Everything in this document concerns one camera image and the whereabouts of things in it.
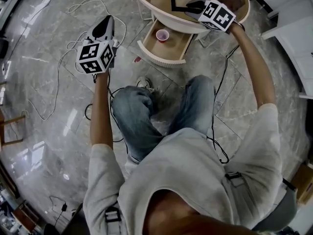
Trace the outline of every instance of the chair leg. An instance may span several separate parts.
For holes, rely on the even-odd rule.
[[[2,146],[10,145],[10,144],[15,144],[15,143],[20,143],[20,142],[23,142],[23,139],[19,139],[19,140],[15,140],[15,141],[10,141],[10,142],[5,142],[5,143],[2,144]]]
[[[21,120],[21,119],[23,119],[23,118],[25,118],[25,115],[20,116],[20,117],[17,117],[17,118],[10,119],[10,120],[8,120],[8,121],[5,121],[5,122],[3,122],[3,123],[1,124],[1,126],[6,125],[6,124],[10,124],[10,123],[13,123],[13,122],[17,122],[17,121],[19,121],[19,120]]]

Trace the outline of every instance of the white cable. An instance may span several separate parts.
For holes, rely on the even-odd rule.
[[[122,20],[120,20],[119,18],[117,18],[116,16],[111,15],[111,14],[108,12],[107,7],[106,7],[106,5],[103,3],[102,0],[83,0],[83,1],[82,1],[81,3],[79,3],[79,4],[74,4],[74,5],[72,5],[70,8],[68,8],[67,12],[68,12],[68,13],[72,13],[72,12],[76,11],[76,10],[77,10],[80,6],[82,6],[82,5],[86,5],[86,4],[88,4],[88,3],[96,2],[96,1],[101,2],[102,5],[103,5],[104,8],[105,8],[106,13],[107,13],[109,16],[112,16],[112,17],[114,17],[115,19],[119,20],[119,21],[124,25],[124,27],[125,27],[125,31],[124,31],[123,38],[122,38],[122,40],[119,42],[119,44],[117,45],[117,48],[118,48],[118,47],[121,46],[121,44],[123,43],[123,41],[124,41],[124,39],[125,39],[125,36],[126,36],[126,24],[125,24]],[[77,53],[77,50],[75,49],[75,46],[76,46],[77,43],[83,42],[83,41],[80,41],[79,39],[80,39],[80,38],[82,37],[82,35],[85,34],[85,33],[87,33],[87,31],[84,31],[83,33],[81,33],[81,34],[79,35],[79,37],[77,38],[76,41],[70,41],[70,42],[68,42],[68,43],[67,43],[67,52],[65,52],[65,53],[61,56],[61,58],[59,59],[58,67],[57,67],[57,91],[56,91],[55,98],[54,98],[53,110],[52,110],[51,113],[48,115],[48,117],[43,118],[43,117],[40,115],[40,113],[38,112],[38,110],[37,110],[37,108],[35,107],[35,105],[33,104],[33,102],[30,101],[29,99],[27,99],[27,101],[33,106],[33,108],[35,109],[36,113],[38,114],[38,116],[40,117],[40,119],[41,119],[42,121],[47,121],[47,120],[49,119],[49,117],[54,113],[55,108],[56,108],[57,97],[58,97],[58,93],[59,93],[59,68],[60,68],[61,62],[62,62],[63,58],[64,58],[69,52],[71,52],[72,50],[74,50],[74,51]],[[76,67],[76,62],[75,62],[75,64],[74,64],[74,67],[75,67],[75,69],[76,69],[76,71],[77,71],[78,73],[87,75],[86,73],[81,72],[81,71],[79,71],[79,70],[77,69],[77,67]],[[23,112],[26,113],[27,117],[29,116],[27,110],[23,110]]]

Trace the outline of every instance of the gray t-shirt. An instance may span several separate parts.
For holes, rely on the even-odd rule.
[[[200,214],[252,229],[270,211],[282,182],[278,113],[261,106],[235,156],[222,165],[201,133],[184,128],[165,137],[140,163],[128,157],[125,181],[112,149],[92,147],[84,212],[91,234],[112,234],[105,210],[120,209],[116,234],[142,234],[152,195],[160,189],[178,194]],[[229,180],[226,173],[239,172]]]

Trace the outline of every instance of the plastic cup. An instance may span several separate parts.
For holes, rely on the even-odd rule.
[[[168,33],[165,29],[160,29],[156,32],[156,38],[160,43],[164,43],[170,37],[170,33]]]

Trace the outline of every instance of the shoe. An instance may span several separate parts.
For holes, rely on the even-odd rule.
[[[140,77],[137,79],[136,87],[139,87],[139,88],[146,88],[146,89],[148,89],[151,93],[153,93],[153,92],[155,91],[154,88],[152,88],[152,83],[151,83],[150,79],[147,78],[146,76],[140,76]]]

